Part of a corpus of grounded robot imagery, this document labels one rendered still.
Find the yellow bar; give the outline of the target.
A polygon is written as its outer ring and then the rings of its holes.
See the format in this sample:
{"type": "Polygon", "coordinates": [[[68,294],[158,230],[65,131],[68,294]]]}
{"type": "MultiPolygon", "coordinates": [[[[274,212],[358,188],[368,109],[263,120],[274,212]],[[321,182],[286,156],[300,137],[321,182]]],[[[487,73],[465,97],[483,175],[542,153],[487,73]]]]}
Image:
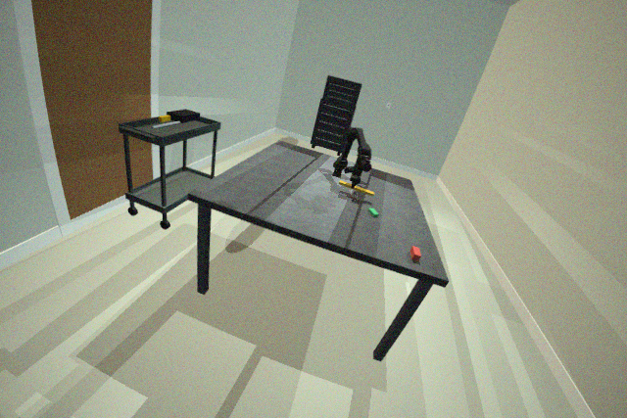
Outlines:
{"type": "Polygon", "coordinates": [[[355,186],[354,188],[352,188],[352,184],[350,184],[350,183],[347,183],[347,182],[344,182],[344,181],[341,181],[341,180],[340,180],[339,184],[340,184],[340,185],[342,185],[342,186],[345,186],[345,187],[348,187],[348,188],[354,189],[354,190],[356,190],[356,191],[359,191],[359,192],[362,192],[362,193],[368,194],[369,196],[372,196],[372,197],[374,196],[374,192],[371,192],[371,191],[369,191],[369,190],[366,190],[366,189],[361,188],[361,187],[358,187],[358,186],[355,186]]]}

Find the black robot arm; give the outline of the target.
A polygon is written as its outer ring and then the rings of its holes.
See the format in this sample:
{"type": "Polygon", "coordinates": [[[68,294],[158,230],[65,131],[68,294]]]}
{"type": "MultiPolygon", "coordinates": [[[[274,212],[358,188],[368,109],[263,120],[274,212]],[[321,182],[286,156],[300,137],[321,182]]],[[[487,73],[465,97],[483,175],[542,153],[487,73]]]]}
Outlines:
{"type": "Polygon", "coordinates": [[[344,146],[342,155],[337,159],[337,161],[333,164],[335,170],[333,172],[333,176],[337,176],[341,178],[342,170],[344,169],[345,173],[354,174],[355,166],[347,166],[348,160],[347,157],[350,153],[354,140],[358,138],[359,147],[358,147],[358,158],[356,161],[356,165],[360,166],[365,172],[371,171],[371,151],[369,145],[365,142],[364,136],[362,134],[362,129],[350,127],[347,129],[347,141],[344,146]],[[368,156],[368,157],[367,157],[368,156]]]}

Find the red rectangular block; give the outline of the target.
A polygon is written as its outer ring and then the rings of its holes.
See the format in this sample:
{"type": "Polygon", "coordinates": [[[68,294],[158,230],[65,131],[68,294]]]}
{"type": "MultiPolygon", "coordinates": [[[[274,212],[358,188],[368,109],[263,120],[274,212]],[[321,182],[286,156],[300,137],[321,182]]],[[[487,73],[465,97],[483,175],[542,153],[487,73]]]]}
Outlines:
{"type": "Polygon", "coordinates": [[[411,255],[411,259],[414,259],[416,261],[419,261],[421,254],[419,252],[419,248],[412,246],[410,249],[410,255],[411,255]]]}

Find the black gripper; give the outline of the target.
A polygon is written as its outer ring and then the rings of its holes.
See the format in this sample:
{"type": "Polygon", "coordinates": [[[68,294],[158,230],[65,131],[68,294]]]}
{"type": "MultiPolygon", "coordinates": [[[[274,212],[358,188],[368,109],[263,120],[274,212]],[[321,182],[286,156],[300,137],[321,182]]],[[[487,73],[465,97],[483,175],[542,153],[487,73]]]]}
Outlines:
{"type": "Polygon", "coordinates": [[[352,188],[354,188],[358,183],[361,182],[362,171],[363,169],[355,164],[355,172],[350,178],[350,181],[352,181],[352,188]]]}

